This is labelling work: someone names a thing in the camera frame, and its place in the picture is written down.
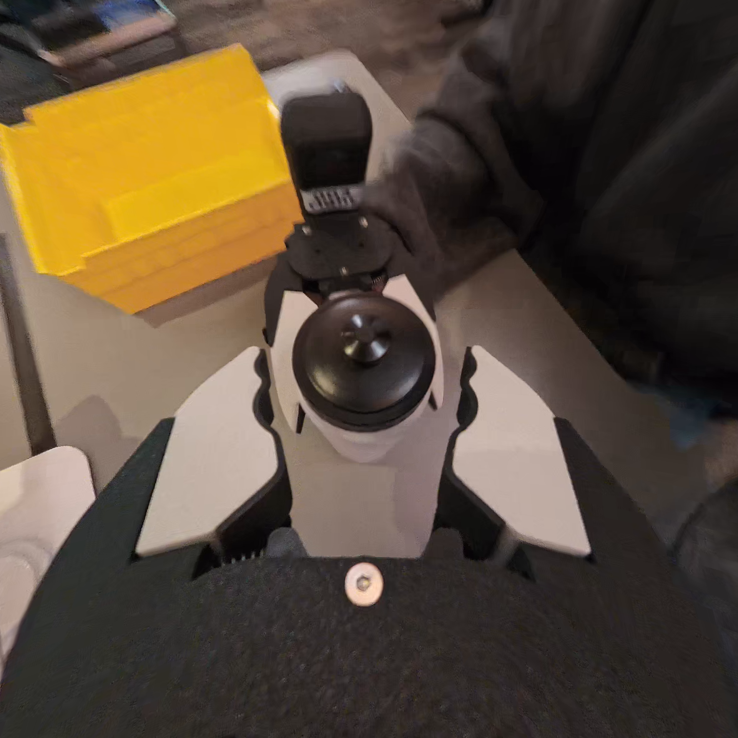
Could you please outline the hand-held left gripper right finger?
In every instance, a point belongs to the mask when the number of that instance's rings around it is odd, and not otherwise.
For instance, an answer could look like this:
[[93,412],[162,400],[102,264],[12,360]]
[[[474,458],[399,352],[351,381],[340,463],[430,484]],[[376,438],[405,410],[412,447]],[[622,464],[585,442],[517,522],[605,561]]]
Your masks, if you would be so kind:
[[458,532],[466,558],[508,565],[521,545],[588,558],[592,547],[549,406],[481,346],[460,374],[457,428],[434,529]]

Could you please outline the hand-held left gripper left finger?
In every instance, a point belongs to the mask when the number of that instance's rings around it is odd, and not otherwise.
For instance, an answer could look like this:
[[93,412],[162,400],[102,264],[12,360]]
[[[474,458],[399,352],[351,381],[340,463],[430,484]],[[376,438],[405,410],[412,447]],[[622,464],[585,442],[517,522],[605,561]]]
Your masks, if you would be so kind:
[[269,389],[265,351],[250,347],[180,406],[138,557],[201,543],[223,558],[249,556],[289,522],[291,487]]

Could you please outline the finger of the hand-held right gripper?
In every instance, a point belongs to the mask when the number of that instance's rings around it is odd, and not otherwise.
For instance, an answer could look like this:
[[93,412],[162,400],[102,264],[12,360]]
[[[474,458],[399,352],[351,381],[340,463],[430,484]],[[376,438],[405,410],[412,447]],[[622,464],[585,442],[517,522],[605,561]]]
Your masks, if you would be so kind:
[[445,378],[444,360],[433,308],[432,306],[430,310],[426,308],[406,275],[398,275],[388,279],[385,285],[385,297],[411,309],[429,332],[435,349],[435,372],[430,385],[430,398],[432,398],[433,407],[438,410],[444,403]]
[[294,343],[303,324],[316,311],[316,304],[302,291],[284,291],[270,344],[272,384],[287,427],[300,434],[304,411],[293,369]]

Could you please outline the black bottle lid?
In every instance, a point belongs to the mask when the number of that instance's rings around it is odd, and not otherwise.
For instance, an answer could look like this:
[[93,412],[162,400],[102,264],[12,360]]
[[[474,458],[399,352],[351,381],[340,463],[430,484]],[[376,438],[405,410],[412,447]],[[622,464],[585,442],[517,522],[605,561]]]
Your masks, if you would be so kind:
[[440,359],[414,310],[380,293],[352,291],[305,320],[291,368],[317,417],[346,431],[380,432],[429,400]]

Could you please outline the white plastic bottle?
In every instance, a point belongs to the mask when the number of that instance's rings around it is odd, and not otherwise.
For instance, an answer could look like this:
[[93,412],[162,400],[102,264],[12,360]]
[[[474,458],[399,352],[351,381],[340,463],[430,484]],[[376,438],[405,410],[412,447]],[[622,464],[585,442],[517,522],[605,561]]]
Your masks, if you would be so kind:
[[428,408],[435,408],[435,396],[429,392],[411,414],[398,424],[385,429],[350,430],[332,425],[318,416],[306,402],[300,404],[306,418],[342,457],[367,464],[383,459],[394,447],[410,436]]

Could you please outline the yellow plastic bin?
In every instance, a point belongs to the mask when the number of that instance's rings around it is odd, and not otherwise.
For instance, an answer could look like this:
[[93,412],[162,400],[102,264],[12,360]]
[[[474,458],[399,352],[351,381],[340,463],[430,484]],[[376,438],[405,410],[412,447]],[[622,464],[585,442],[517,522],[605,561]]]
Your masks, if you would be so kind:
[[34,270],[135,314],[283,250],[277,106],[235,44],[26,108],[2,169]]

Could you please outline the person's dark clothing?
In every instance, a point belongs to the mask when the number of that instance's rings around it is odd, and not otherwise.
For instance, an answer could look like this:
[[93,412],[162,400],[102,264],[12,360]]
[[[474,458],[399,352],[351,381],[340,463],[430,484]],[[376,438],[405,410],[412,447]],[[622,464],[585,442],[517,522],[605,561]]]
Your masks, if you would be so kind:
[[489,2],[449,67],[500,219],[632,381],[736,418],[736,2]]

